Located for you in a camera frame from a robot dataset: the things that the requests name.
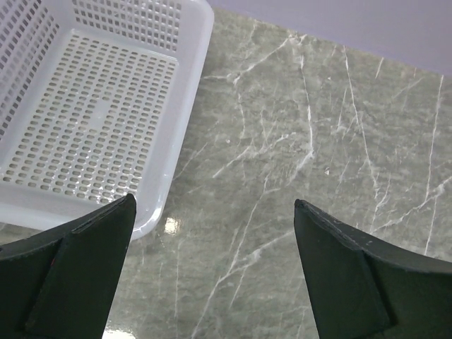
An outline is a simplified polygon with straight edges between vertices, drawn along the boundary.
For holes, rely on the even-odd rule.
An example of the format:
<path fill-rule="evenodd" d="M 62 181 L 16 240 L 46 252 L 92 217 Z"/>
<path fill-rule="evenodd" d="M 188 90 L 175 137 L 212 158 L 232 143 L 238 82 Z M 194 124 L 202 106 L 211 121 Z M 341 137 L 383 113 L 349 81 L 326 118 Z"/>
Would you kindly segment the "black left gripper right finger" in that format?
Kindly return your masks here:
<path fill-rule="evenodd" d="M 320 338 L 450 338 L 451 263 L 402 249 L 295 201 Z"/>

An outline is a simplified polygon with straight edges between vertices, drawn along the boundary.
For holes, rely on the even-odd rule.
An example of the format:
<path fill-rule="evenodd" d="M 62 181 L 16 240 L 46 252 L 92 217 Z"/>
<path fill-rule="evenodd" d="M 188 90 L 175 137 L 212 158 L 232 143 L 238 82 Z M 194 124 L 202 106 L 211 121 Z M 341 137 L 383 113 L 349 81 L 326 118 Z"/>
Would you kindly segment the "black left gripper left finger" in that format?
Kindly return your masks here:
<path fill-rule="evenodd" d="M 101 338 L 135 219 L 127 194 L 1 245 L 1 337 Z"/>

